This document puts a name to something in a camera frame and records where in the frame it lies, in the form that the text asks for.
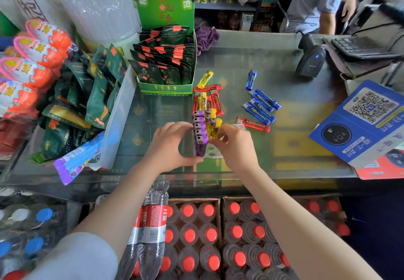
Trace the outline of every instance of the shelf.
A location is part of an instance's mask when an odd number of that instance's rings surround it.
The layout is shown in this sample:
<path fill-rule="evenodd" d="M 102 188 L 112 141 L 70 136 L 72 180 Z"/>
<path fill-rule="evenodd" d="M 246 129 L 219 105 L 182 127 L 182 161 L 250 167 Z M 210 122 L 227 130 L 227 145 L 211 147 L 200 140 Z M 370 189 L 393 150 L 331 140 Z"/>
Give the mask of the shelf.
<path fill-rule="evenodd" d="M 248 3 L 244 6 L 237 1 L 232 3 L 228 3 L 225 1 L 218 1 L 217 3 L 195 3 L 195 9 L 223 9 L 223 10 L 232 10 L 232 11 L 255 11 L 256 7 L 249 5 Z"/>

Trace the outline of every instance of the white sleeve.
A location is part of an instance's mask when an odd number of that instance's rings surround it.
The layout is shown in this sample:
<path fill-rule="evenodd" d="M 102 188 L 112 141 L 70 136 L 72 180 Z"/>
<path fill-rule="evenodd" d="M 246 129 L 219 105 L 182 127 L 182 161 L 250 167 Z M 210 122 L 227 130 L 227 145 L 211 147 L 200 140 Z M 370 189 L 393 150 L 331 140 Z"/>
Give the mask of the white sleeve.
<path fill-rule="evenodd" d="M 113 280 L 117 269 L 118 259 L 107 242 L 76 232 L 64 237 L 23 280 Z"/>

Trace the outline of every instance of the green display sign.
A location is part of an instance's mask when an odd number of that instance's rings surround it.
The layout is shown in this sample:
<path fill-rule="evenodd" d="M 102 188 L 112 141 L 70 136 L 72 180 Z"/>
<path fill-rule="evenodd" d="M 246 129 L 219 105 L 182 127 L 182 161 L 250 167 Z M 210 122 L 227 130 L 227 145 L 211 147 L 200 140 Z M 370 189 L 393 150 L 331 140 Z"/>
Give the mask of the green display sign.
<path fill-rule="evenodd" d="M 191 0 L 137 0 L 142 27 L 179 24 L 194 31 L 194 3 Z"/>

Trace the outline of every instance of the keyboard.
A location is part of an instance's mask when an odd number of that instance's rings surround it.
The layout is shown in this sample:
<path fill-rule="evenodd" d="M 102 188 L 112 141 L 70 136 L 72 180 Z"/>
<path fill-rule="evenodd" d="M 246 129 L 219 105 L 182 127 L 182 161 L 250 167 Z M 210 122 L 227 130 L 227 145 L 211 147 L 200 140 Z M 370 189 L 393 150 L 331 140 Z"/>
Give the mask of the keyboard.
<path fill-rule="evenodd" d="M 367 36 L 337 37 L 333 45 L 346 56 L 360 60 L 398 58 L 401 55 L 388 51 Z"/>

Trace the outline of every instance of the forearm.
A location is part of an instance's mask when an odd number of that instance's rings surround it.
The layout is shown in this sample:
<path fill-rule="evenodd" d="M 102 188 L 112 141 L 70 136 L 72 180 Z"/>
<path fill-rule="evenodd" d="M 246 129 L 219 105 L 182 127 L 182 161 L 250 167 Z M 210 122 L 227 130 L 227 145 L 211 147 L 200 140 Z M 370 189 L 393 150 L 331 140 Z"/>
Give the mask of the forearm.
<path fill-rule="evenodd" d="M 144 198 L 158 175 L 145 161 L 133 166 L 117 188 L 73 232 L 89 232 L 103 238 L 119 261 Z"/>
<path fill-rule="evenodd" d="M 335 14 L 321 12 L 319 34 L 335 34 Z"/>
<path fill-rule="evenodd" d="M 300 280 L 381 280 L 341 238 L 257 168 L 237 172 Z"/>

